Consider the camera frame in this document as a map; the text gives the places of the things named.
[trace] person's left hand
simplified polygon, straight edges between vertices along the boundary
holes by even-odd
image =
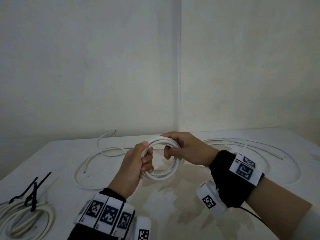
[[[147,155],[141,158],[147,146],[148,142],[143,141],[127,151],[118,173],[108,186],[109,189],[126,199],[134,193],[140,181],[140,174],[146,171],[151,173],[154,169],[152,165],[153,148],[148,149]]]

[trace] black wrist strap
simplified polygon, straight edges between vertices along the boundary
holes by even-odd
[[[255,188],[252,183],[229,170],[235,158],[235,154],[222,150],[209,166],[219,197],[228,208],[240,207]]]

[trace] table surface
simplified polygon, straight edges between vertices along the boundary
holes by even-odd
[[[209,138],[242,138],[277,146],[289,153],[300,167],[302,178],[286,189],[320,206],[320,147],[283,128],[207,131],[193,133],[201,140]],[[103,138],[101,148],[109,146],[133,147],[154,135]],[[55,209],[55,221],[44,239],[67,239],[73,221],[85,202],[98,190],[84,190],[72,181],[78,165],[97,151],[97,139],[51,141],[13,172],[0,181],[0,202],[21,194],[39,177],[39,181],[52,172],[39,188],[40,200],[47,200]],[[237,151],[239,147],[230,146]],[[170,164],[160,154],[155,154],[156,168]],[[280,161],[266,156],[267,162],[254,152],[250,158],[260,162],[267,177],[280,185],[293,183],[299,170],[289,158]],[[89,165],[88,172],[78,173],[78,181],[86,186],[106,187],[117,173],[124,156],[98,155]],[[152,181],[143,178],[128,202],[135,206],[137,215],[152,221],[151,239],[277,239],[261,222],[241,209],[228,209],[222,219],[215,219],[196,195],[197,188],[211,180],[207,168],[185,163],[171,178]]]

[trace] wall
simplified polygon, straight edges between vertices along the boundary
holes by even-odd
[[[180,18],[181,0],[0,0],[1,174],[53,137],[178,130]]]
[[[320,145],[320,0],[182,0],[187,131],[285,126]]]

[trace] person's right hand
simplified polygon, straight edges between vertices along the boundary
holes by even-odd
[[[171,156],[184,158],[195,165],[209,167],[219,150],[207,145],[189,132],[168,132],[162,134],[178,142],[181,148],[165,146],[164,157],[170,159]]]

